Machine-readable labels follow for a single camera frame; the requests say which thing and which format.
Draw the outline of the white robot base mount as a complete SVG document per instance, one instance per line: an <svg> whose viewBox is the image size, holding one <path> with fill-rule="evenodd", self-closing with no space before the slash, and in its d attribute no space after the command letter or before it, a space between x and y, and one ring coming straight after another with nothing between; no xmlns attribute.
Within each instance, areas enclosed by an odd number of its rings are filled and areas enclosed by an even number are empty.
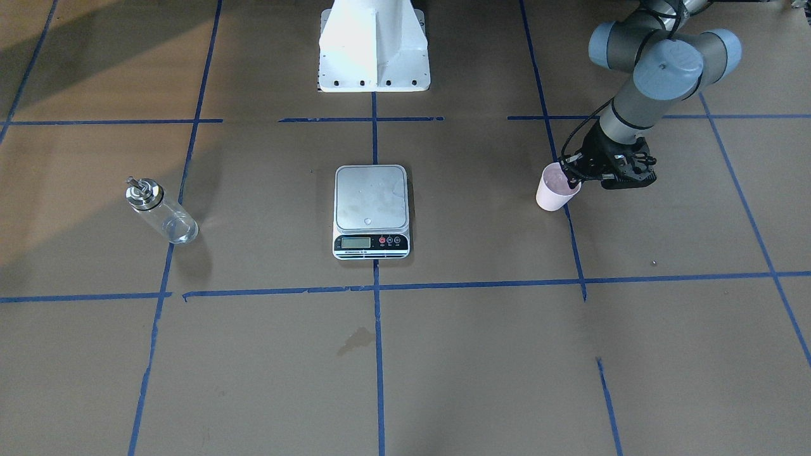
<svg viewBox="0 0 811 456"><path fill-rule="evenodd" d="M322 92L423 92L431 86L424 11L411 1L335 1L321 13Z"/></svg>

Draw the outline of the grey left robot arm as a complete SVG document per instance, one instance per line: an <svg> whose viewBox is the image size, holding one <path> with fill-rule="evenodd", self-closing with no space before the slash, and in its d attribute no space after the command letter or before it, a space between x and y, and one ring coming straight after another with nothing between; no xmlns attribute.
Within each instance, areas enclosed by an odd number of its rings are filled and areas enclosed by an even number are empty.
<svg viewBox="0 0 811 456"><path fill-rule="evenodd" d="M656 181L656 158L646 134L677 103L723 80L741 62L743 46L733 32L716 28L682 34L707 1L641 1L619 22L593 31L593 63L625 72L616 95L586 119L577 152L559 154L568 187L597 181L605 190L643 188Z"/></svg>

